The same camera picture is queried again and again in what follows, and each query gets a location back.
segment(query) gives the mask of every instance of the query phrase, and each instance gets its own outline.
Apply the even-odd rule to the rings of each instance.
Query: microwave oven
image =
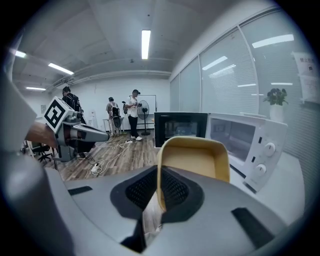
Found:
[[[229,163],[256,192],[272,175],[282,154],[288,126],[262,118],[224,113],[155,112],[154,143],[160,148],[174,136],[219,141]]]
[[[154,145],[162,145],[174,136],[204,138],[207,128],[207,113],[196,112],[155,112]]]
[[[287,124],[265,118],[210,113],[205,137],[224,144],[230,165],[257,192],[276,168],[284,148],[287,129]]]

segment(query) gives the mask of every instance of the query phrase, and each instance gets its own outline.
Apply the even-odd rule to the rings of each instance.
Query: flower pot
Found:
[[[283,123],[284,118],[284,106],[280,106],[277,104],[270,105],[270,119]]]

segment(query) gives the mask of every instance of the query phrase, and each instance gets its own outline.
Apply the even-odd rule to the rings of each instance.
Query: paper sign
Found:
[[[320,104],[319,73],[316,57],[307,52],[293,52],[300,77],[302,99]]]

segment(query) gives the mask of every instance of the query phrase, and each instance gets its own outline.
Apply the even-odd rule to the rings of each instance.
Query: mesh grille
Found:
[[[161,172],[161,189],[167,210],[181,204],[189,194],[188,187],[166,171]]]
[[[144,210],[147,207],[157,187],[157,171],[154,170],[148,175],[139,179],[125,190],[125,195],[135,205]]]

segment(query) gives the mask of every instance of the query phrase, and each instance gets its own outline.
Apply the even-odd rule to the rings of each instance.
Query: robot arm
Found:
[[[76,157],[79,141],[106,142],[109,139],[106,132],[81,123],[81,114],[58,97],[52,99],[44,118],[53,130],[58,145],[58,157],[55,160],[61,162],[68,162]],[[70,139],[66,139],[66,132],[70,133]]]

